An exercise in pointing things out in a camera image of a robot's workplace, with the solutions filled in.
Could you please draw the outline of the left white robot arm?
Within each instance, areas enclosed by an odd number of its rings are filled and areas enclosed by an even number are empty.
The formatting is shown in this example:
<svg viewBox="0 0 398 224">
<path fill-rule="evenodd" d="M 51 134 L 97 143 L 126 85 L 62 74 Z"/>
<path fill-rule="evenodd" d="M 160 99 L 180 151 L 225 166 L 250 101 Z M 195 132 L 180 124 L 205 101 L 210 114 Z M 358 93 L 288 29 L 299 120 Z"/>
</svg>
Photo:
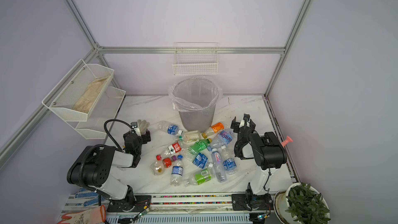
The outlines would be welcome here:
<svg viewBox="0 0 398 224">
<path fill-rule="evenodd" d="M 118 122 L 129 130 L 123 135 L 124 147 L 111 135 L 108 124 Z M 112 168 L 136 168 L 141 160 L 142 146 L 151 141 L 149 122 L 138 120 L 127 123 L 119 119 L 104 122 L 104 131 L 114 146 L 98 144 L 87 146 L 67 173 L 67 182 L 98 194 L 109 200 L 117 210 L 129 212 L 138 204 L 132 186 L 111 175 Z"/>
</svg>

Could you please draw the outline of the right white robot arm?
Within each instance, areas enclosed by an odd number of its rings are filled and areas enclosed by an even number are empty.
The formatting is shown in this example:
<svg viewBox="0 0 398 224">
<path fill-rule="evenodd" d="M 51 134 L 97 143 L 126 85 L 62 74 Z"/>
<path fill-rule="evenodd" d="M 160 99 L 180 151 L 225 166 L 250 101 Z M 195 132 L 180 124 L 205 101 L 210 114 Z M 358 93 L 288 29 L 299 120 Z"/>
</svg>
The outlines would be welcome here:
<svg viewBox="0 0 398 224">
<path fill-rule="evenodd" d="M 252 210 L 272 202 L 269 187 L 276 171 L 287 163 L 284 145 L 274 132 L 260 135 L 249 114 L 244 114 L 240 122 L 234 118 L 231 129 L 237 134 L 234 154 L 241 160 L 253 159 L 257 165 L 254 178 L 245 191 L 244 207 Z"/>
</svg>

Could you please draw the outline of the blue cap water bottle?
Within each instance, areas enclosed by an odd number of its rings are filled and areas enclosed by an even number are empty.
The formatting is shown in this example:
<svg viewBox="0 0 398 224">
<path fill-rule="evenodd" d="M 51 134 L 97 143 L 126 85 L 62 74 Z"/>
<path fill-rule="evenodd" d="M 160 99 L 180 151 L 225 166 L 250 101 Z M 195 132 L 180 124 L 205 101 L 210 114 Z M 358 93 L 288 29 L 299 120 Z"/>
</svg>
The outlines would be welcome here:
<svg viewBox="0 0 398 224">
<path fill-rule="evenodd" d="M 172 186 L 178 186 L 182 182 L 183 170 L 184 170 L 183 156 L 178 155 L 177 160 L 176 160 L 175 164 L 173 165 L 172 172 L 171 172 L 170 184 Z"/>
</svg>

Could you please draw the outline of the Ganten clear water bottle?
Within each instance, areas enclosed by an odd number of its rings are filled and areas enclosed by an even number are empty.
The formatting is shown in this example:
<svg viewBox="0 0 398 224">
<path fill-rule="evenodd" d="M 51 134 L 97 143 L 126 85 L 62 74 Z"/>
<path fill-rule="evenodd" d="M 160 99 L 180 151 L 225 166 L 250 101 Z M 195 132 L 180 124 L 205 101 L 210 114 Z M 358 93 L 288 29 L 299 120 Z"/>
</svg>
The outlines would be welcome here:
<svg viewBox="0 0 398 224">
<path fill-rule="evenodd" d="M 211 149 L 211 157 L 213 162 L 214 174 L 219 183 L 227 181 L 226 172 L 220 152 L 216 148 Z"/>
</svg>

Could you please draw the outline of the crushed green label bottle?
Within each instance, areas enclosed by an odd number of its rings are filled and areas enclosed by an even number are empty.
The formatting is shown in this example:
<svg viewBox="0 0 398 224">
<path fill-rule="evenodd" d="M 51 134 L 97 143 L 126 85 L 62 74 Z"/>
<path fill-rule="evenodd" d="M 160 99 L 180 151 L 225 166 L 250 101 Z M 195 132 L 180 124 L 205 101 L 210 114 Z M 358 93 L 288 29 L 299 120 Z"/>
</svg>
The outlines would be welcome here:
<svg viewBox="0 0 398 224">
<path fill-rule="evenodd" d="M 198 186 L 215 178 L 213 163 L 210 163 L 206 169 L 191 173 L 184 181 L 184 186 Z"/>
</svg>

